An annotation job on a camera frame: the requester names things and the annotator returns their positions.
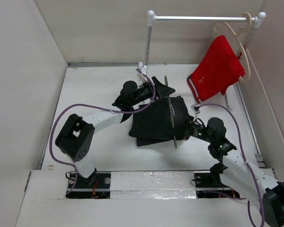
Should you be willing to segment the black trousers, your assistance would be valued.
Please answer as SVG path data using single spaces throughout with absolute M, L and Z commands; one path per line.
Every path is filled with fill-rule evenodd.
M 137 139 L 137 146 L 173 140 L 183 140 L 185 124 L 190 118 L 183 97 L 171 97 L 174 118 L 172 129 L 168 98 L 153 102 L 144 111 L 133 115 L 133 123 L 129 136 Z

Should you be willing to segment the grey trouser hanger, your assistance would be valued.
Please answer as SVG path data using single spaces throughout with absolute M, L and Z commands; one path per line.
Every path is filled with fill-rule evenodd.
M 165 85 L 168 87 L 168 78 L 167 78 L 166 75 L 164 76 L 164 82 L 165 82 Z M 169 103 L 169 112 L 170 112 L 171 125 L 172 125 L 172 129 L 174 129 L 175 125 L 174 125 L 174 118 L 173 118 L 173 110 L 172 110 L 171 99 L 170 99 L 170 96 L 167 96 L 167 98 L 168 98 L 168 103 Z M 177 146 L 176 136 L 173 136 L 173 142 L 174 142 L 174 148 L 177 149 L 178 146 Z

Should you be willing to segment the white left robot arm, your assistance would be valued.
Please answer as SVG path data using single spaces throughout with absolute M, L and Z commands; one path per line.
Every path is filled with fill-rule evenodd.
M 55 145 L 74 164 L 80 183 L 88 188 L 96 183 L 97 170 L 88 154 L 94 134 L 113 124 L 122 123 L 132 114 L 148 108 L 146 105 L 135 110 L 135 105 L 147 99 L 155 102 L 174 92 L 175 89 L 162 84 L 156 77 L 152 77 L 141 86 L 134 81 L 127 81 L 123 84 L 120 95 L 113 102 L 111 109 L 84 117 L 70 115 L 59 132 Z

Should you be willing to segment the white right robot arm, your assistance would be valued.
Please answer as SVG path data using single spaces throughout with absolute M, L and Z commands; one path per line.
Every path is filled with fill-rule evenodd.
M 185 124 L 184 139 L 195 137 L 208 142 L 209 153 L 218 160 L 205 181 L 212 186 L 224 184 L 238 192 L 259 209 L 269 226 L 284 226 L 284 181 L 244 160 L 225 134 L 223 121 L 216 117 L 210 118 L 207 125 L 197 123 L 192 117 Z

